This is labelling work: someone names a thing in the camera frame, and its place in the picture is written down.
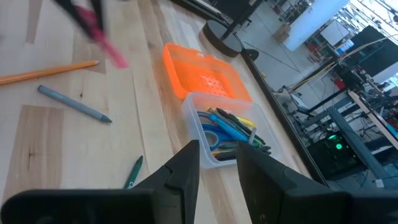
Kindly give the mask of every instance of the clear plastic container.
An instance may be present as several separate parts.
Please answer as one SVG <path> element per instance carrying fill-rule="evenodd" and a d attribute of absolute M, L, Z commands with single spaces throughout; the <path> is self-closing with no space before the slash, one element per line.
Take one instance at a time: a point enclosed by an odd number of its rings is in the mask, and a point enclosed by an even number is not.
<path fill-rule="evenodd" d="M 256 134 L 271 147 L 271 156 L 274 159 L 280 160 L 281 152 L 279 143 L 272 132 L 272 127 L 269 125 L 266 116 L 257 104 L 210 95 L 207 93 L 193 92 L 190 93 L 183 102 L 182 111 L 190 137 L 192 139 L 199 139 L 200 164 L 203 168 L 211 169 L 236 164 L 236 159 L 230 161 L 218 161 L 211 154 L 209 144 L 206 140 L 205 133 L 197 113 L 197 111 L 206 111 L 209 107 L 213 109 L 221 108 L 235 116 L 247 118 L 253 121 L 257 128 Z"/>

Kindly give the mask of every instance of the wooden table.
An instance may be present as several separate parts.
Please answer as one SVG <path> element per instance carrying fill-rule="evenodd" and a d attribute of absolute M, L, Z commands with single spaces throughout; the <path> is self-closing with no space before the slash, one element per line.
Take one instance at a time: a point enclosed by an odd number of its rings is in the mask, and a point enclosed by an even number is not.
<path fill-rule="evenodd" d="M 114 68 L 52 2 L 0 2 L 0 74 L 84 60 L 93 68 L 0 86 L 0 198 L 27 189 L 117 189 L 144 156 L 137 182 L 190 141 L 162 61 L 165 43 L 230 62 L 266 114 L 281 162 L 308 176 L 243 59 L 216 51 L 205 20 L 169 0 L 104 1 L 109 38 L 130 67 Z M 43 84 L 108 114 L 103 124 L 37 92 Z M 236 166 L 201 170 L 197 223 L 249 223 Z"/>
<path fill-rule="evenodd" d="M 379 128 L 380 132 L 391 142 L 391 144 L 398 149 L 398 141 L 387 129 L 387 121 L 382 116 L 374 111 L 371 111 L 360 99 L 360 97 L 353 91 L 348 92 L 349 96 L 355 103 L 368 115 L 368 118 Z"/>

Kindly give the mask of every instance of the yellow marker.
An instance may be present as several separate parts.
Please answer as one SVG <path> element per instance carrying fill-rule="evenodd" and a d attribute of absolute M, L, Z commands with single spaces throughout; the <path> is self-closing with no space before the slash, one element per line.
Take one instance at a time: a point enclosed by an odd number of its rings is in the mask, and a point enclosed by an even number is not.
<path fill-rule="evenodd" d="M 246 125 L 246 126 L 249 126 L 249 127 L 251 127 L 251 128 L 256 127 L 256 125 L 255 125 L 252 121 L 250 121 L 250 120 L 248 120 L 248 119 L 246 119 L 246 118 L 237 117 L 237 119 L 238 119 L 240 122 L 242 122 L 244 125 Z"/>

